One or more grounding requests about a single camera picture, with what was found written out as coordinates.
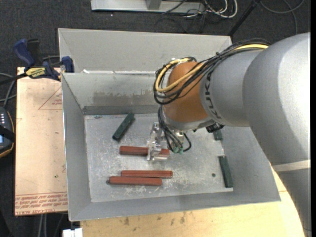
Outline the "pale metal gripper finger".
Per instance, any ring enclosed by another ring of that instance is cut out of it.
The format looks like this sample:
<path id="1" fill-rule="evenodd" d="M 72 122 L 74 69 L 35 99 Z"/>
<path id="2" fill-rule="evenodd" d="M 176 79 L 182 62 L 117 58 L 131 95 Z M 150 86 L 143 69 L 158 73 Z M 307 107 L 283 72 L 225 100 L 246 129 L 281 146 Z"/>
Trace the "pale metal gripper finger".
<path id="1" fill-rule="evenodd" d="M 167 160 L 169 156 L 170 150 L 167 148 L 166 142 L 160 144 L 152 142 L 148 144 L 147 160 Z"/>
<path id="2" fill-rule="evenodd" d="M 160 147 L 162 141 L 162 128 L 158 122 L 154 122 L 151 128 L 149 143 L 154 147 Z"/>

